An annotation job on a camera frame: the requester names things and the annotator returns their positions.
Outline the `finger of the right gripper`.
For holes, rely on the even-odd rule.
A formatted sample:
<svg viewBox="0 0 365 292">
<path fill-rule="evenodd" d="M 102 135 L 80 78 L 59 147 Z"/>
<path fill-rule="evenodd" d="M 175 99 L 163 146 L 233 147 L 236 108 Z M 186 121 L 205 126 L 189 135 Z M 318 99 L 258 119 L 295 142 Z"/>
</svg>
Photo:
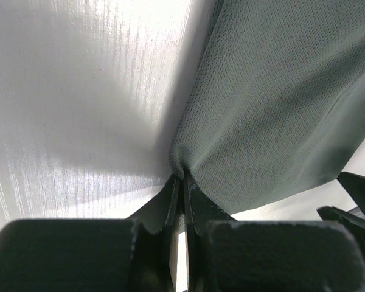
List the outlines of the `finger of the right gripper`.
<svg viewBox="0 0 365 292">
<path fill-rule="evenodd" d="M 324 221 L 335 221 L 343 225 L 355 238 L 365 259 L 365 220 L 335 207 L 321 207 L 317 213 Z"/>
<path fill-rule="evenodd" d="M 342 172 L 337 180 L 365 215 L 365 176 Z"/>
</svg>

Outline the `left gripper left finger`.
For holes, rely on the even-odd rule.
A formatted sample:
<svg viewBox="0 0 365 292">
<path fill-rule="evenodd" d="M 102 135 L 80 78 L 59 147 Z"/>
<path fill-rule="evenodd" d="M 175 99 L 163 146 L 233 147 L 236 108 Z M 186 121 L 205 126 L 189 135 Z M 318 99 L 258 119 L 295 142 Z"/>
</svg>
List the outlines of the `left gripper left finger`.
<svg viewBox="0 0 365 292">
<path fill-rule="evenodd" d="M 126 219 L 29 219 L 0 231 L 0 291 L 175 291 L 180 181 Z"/>
</svg>

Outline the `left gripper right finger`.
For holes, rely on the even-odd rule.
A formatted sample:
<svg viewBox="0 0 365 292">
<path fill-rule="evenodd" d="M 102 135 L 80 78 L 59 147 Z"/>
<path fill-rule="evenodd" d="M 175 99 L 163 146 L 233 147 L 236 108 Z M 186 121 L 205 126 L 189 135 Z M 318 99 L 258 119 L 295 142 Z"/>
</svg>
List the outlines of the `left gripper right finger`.
<svg viewBox="0 0 365 292">
<path fill-rule="evenodd" d="M 365 291 L 365 258 L 337 221 L 238 221 L 184 174 L 189 291 Z"/>
</svg>

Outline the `grey t shirt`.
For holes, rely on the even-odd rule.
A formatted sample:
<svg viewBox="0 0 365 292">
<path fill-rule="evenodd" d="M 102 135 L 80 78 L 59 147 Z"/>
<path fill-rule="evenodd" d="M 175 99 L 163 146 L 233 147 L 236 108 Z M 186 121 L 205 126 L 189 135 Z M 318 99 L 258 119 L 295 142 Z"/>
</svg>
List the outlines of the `grey t shirt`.
<svg viewBox="0 0 365 292">
<path fill-rule="evenodd" d="M 170 150 L 229 213 L 335 179 L 365 139 L 365 1 L 216 1 Z"/>
</svg>

